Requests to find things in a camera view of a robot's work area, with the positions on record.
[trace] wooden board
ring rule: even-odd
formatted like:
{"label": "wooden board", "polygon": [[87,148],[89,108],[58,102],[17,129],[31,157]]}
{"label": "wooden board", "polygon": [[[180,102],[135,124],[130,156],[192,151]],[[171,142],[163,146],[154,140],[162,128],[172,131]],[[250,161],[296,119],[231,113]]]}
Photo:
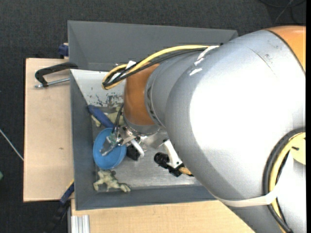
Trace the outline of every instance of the wooden board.
{"label": "wooden board", "polygon": [[91,233],[254,233],[219,201],[76,211],[89,215]]}
{"label": "wooden board", "polygon": [[[35,72],[67,60],[26,60],[24,201],[58,200],[73,179],[69,82],[36,89]],[[65,70],[45,76],[67,78]]]}

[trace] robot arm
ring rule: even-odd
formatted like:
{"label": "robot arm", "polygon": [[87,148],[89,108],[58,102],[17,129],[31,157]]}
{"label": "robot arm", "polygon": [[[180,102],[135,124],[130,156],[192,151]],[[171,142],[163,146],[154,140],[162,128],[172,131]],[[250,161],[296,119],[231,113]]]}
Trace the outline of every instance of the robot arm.
{"label": "robot arm", "polygon": [[[128,129],[140,135],[165,129],[179,158],[221,201],[264,196],[271,156],[305,128],[305,32],[250,33],[128,77]],[[288,228],[267,205],[228,205],[258,233],[306,232],[305,165],[293,158],[284,169],[277,197]]]}

